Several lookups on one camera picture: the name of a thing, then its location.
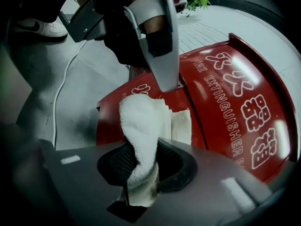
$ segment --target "tiled floor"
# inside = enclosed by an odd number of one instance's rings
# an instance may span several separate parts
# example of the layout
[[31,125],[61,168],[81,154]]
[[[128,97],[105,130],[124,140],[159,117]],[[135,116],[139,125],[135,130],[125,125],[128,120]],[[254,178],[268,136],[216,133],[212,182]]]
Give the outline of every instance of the tiled floor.
[[[65,13],[76,10],[68,0]],[[243,12],[211,6],[178,17],[180,53],[227,40],[233,32],[258,50],[280,74],[301,117],[300,54],[289,41],[265,22]],[[18,124],[32,135],[52,140],[52,103],[69,59],[80,43],[68,37],[64,43],[33,43],[13,49],[16,65],[33,88]],[[128,69],[101,41],[88,41],[72,62],[58,98],[57,149],[95,145],[96,102],[125,83]]]

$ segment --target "white towel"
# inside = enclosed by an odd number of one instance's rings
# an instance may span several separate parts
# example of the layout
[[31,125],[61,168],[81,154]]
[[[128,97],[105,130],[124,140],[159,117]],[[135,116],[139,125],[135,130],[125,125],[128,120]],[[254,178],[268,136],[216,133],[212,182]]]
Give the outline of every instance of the white towel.
[[145,94],[131,95],[119,105],[120,123],[125,137],[133,145],[138,164],[127,180],[129,204],[150,207],[157,197],[158,138],[191,144],[189,110],[173,113],[163,99]]

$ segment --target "shoe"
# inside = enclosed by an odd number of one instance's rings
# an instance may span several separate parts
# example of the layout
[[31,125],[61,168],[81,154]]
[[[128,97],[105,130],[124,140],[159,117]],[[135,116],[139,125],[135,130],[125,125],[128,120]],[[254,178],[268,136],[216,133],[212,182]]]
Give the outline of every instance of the shoe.
[[66,28],[57,23],[45,23],[34,18],[27,18],[16,22],[14,33],[31,33],[49,40],[64,40],[68,36]]

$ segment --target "red fire extinguisher box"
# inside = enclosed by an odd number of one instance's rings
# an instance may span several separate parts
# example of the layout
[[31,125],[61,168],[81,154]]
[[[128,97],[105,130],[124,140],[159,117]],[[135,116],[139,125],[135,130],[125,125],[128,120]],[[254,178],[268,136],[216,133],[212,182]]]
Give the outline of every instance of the red fire extinguisher box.
[[97,146],[124,139],[119,102],[131,94],[164,99],[173,112],[190,109],[191,145],[223,154],[262,181],[297,160],[291,97],[269,63],[234,34],[180,56],[183,86],[163,93],[143,73],[98,102]]

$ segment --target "sticker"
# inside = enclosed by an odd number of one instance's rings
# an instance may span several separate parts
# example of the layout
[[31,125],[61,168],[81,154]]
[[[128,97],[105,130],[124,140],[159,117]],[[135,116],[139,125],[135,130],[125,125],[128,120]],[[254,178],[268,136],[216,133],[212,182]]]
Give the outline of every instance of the sticker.
[[146,94],[148,95],[148,91],[150,90],[150,86],[147,84],[139,85],[137,88],[132,89],[132,94]]
[[214,69],[216,70],[222,70],[224,68],[224,65],[232,65],[232,58],[226,52],[220,53],[216,56],[206,56],[205,59],[214,61]]
[[77,155],[74,155],[74,156],[70,156],[70,157],[66,157],[66,158],[61,159],[61,164],[65,165],[65,164],[69,164],[69,163],[76,162],[76,161],[79,161],[79,160],[80,160],[80,157],[77,156]]
[[269,108],[262,95],[246,100],[240,110],[246,120],[246,128],[249,132],[258,131],[271,118]]
[[277,151],[275,132],[274,128],[269,128],[262,137],[258,137],[255,140],[254,145],[251,147],[252,169],[260,167],[270,156],[275,155]]
[[232,74],[226,73],[223,75],[223,79],[233,85],[232,92],[236,97],[241,97],[244,94],[244,89],[254,89],[254,85],[241,71],[233,71]]

